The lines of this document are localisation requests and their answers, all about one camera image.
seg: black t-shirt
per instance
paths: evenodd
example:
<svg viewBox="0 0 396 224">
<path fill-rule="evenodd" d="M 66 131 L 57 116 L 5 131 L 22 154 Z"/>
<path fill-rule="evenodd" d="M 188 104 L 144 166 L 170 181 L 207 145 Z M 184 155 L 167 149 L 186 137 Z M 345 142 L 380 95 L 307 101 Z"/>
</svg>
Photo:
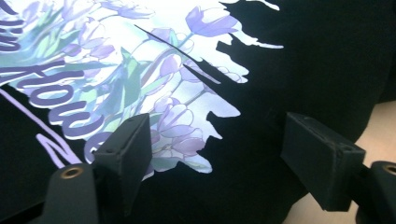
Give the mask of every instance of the black t-shirt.
<svg viewBox="0 0 396 224">
<path fill-rule="evenodd" d="M 286 112 L 317 119 L 351 141 L 360 137 L 385 86 L 394 80 L 389 79 L 396 43 L 391 2 L 274 3 L 281 10 L 260 2 L 226 5 L 247 34 L 284 46 L 260 49 L 236 38 L 231 46 L 218 44 L 218 50 L 248 68 L 247 83 L 233 83 L 208 63 L 199 63 L 222 81 L 209 87 L 241 112 L 227 119 L 208 115 L 222 140 L 209 138 L 199 153 L 213 172 L 199 174 L 179 163 L 146 179 L 132 222 L 281 223 L 306 194 L 279 157 Z M 48 110 L 30 106 L 26 96 L 9 86 L 1 89 L 47 122 Z M 42 200 L 56 166 L 45 151 L 31 150 L 41 147 L 31 134 L 40 127 L 9 101 L 0 98 L 0 103 L 3 215 Z M 84 147 L 82 140 L 68 144 Z"/>
</svg>

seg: purple line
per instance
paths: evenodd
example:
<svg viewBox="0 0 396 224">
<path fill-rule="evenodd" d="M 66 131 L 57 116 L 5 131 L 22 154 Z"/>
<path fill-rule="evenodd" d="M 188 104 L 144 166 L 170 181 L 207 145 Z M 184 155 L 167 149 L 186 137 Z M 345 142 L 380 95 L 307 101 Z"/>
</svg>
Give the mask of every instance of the purple line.
<svg viewBox="0 0 396 224">
<path fill-rule="evenodd" d="M 46 131 L 50 136 L 52 136 L 56 140 L 56 142 L 58 142 L 59 146 L 41 133 L 38 133 L 36 135 L 36 139 L 44 147 L 44 149 L 47 150 L 50 158 L 55 163 L 55 165 L 57 165 L 59 168 L 64 167 L 64 164 L 58 158 L 55 151 L 58 152 L 65 160 L 70 162 L 70 164 L 81 163 L 81 160 L 76 156 L 76 154 L 73 152 L 70 146 L 67 145 L 67 143 L 62 139 L 62 137 L 59 136 L 59 134 L 57 134 L 50 127 L 48 127 L 41 119 L 35 116 L 32 112 L 29 111 L 29 109 L 23 106 L 7 92 L 0 89 L 0 94 L 3 95 L 13 105 L 15 105 L 22 113 L 24 113 L 27 117 L 34 121 L 38 126 L 40 126 L 44 131 Z"/>
</svg>

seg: beige surface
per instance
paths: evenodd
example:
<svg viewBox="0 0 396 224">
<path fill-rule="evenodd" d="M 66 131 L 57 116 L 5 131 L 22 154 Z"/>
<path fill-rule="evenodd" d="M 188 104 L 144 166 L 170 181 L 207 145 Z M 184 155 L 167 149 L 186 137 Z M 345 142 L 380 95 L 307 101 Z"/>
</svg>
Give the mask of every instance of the beige surface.
<svg viewBox="0 0 396 224">
<path fill-rule="evenodd" d="M 373 161 L 396 162 L 396 102 L 375 107 L 366 130 L 356 144 L 367 151 L 366 166 L 370 167 Z M 356 223 L 356 210 L 357 206 L 353 203 L 347 213 L 325 212 L 308 194 L 291 208 L 284 224 Z"/>
</svg>

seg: black cloth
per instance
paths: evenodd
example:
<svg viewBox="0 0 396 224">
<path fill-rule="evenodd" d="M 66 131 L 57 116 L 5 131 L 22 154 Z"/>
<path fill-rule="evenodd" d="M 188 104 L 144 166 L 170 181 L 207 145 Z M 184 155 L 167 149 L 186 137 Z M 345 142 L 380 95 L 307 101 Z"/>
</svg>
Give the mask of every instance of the black cloth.
<svg viewBox="0 0 396 224">
<path fill-rule="evenodd" d="M 306 194 L 279 157 L 286 112 L 317 119 L 351 141 L 360 137 L 384 88 L 394 82 L 389 77 L 396 43 L 391 2 L 274 3 L 280 11 L 259 2 L 227 5 L 247 34 L 285 48 L 247 47 L 237 39 L 231 46 L 218 45 L 250 73 L 245 84 L 224 79 L 221 85 L 211 86 L 241 111 L 236 118 L 208 116 L 223 136 L 222 140 L 209 138 L 200 151 L 213 172 L 199 174 L 179 164 L 156 173 L 142 183 L 131 223 L 281 223 Z M 219 75 L 205 62 L 201 66 L 208 74 Z M 23 98 L 10 87 L 2 89 Z M 48 111 L 32 110 L 46 120 Z M 45 180 L 55 170 L 45 153 L 28 150 L 37 146 L 30 145 L 33 127 L 22 117 L 1 100 L 0 183 L 2 188 L 7 185 L 8 190 L 21 192 L 5 202 L 2 194 L 2 209 L 11 201 L 42 197 Z M 83 144 L 70 142 L 70 146 L 82 148 Z"/>
</svg>

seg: table surface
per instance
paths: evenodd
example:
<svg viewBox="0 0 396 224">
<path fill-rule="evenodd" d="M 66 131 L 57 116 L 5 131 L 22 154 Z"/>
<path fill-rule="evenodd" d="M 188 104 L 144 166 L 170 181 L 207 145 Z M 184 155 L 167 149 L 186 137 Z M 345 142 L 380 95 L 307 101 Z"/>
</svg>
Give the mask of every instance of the table surface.
<svg viewBox="0 0 396 224">
<path fill-rule="evenodd" d="M 373 161 L 396 162 L 396 101 L 375 106 L 370 121 L 356 145 L 366 150 L 364 164 Z M 298 201 L 290 210 L 284 224 L 349 224 L 356 223 L 357 205 L 353 203 L 348 212 L 322 211 L 311 194 Z"/>
</svg>

